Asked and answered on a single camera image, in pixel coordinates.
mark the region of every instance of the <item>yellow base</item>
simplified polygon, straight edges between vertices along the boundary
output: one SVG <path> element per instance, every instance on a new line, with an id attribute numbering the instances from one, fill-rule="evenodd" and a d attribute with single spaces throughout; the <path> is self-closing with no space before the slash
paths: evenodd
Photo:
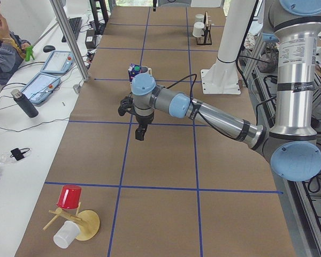
<path id="1" fill-rule="evenodd" d="M 86 241 L 92 238 L 98 232 L 100 227 L 100 218 L 93 210 L 84 210 L 78 213 L 77 217 L 82 218 L 86 226 L 78 224 L 81 233 L 76 237 L 79 241 Z"/>

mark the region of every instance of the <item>paper cup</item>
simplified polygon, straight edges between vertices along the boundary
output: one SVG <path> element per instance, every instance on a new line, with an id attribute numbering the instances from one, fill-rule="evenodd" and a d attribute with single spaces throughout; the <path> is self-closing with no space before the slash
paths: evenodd
<path id="1" fill-rule="evenodd" d="M 193 29 L 194 37 L 201 37 L 203 35 L 204 23 L 203 22 L 195 22 Z"/>
<path id="2" fill-rule="evenodd" d="M 68 248 L 71 242 L 80 234 L 80 228 L 75 222 L 66 221 L 64 225 L 53 236 L 53 241 L 60 248 Z"/>
<path id="3" fill-rule="evenodd" d="M 197 14 L 195 15 L 195 22 L 203 22 L 204 21 L 204 15 L 203 14 Z"/>

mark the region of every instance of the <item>wooden stand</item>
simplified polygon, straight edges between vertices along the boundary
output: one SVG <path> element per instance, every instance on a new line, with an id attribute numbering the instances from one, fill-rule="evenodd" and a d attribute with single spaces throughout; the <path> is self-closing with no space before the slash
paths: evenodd
<path id="1" fill-rule="evenodd" d="M 84 210 L 79 213 L 81 203 L 76 210 L 75 215 L 71 215 L 62 208 L 57 208 L 55 211 L 49 210 L 50 213 L 56 214 L 49 223 L 43 227 L 46 230 L 59 216 L 76 223 L 80 228 L 80 234 L 76 237 L 79 241 L 86 241 L 92 238 L 100 228 L 100 218 L 93 210 Z"/>
<path id="2" fill-rule="evenodd" d="M 204 23 L 203 36 L 196 38 L 196 44 L 199 46 L 212 45 L 212 37 L 210 34 L 212 24 L 208 21 L 208 12 L 205 12 L 204 14 L 203 23 Z"/>

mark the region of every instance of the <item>computer mouse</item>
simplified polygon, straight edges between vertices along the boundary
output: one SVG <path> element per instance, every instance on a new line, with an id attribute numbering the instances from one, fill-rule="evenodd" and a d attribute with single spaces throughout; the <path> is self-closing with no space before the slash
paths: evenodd
<path id="1" fill-rule="evenodd" d="M 54 46 L 45 46 L 43 48 L 43 52 L 51 52 L 54 51 L 56 48 Z"/>

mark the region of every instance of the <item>person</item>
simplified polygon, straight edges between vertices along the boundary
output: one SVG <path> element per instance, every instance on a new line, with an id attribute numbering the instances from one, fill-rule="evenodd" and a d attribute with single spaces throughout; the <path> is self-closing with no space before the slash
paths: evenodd
<path id="1" fill-rule="evenodd" d="M 0 13 L 0 85 L 5 85 L 18 69 L 28 46 L 27 40 L 10 32 L 6 19 Z"/>

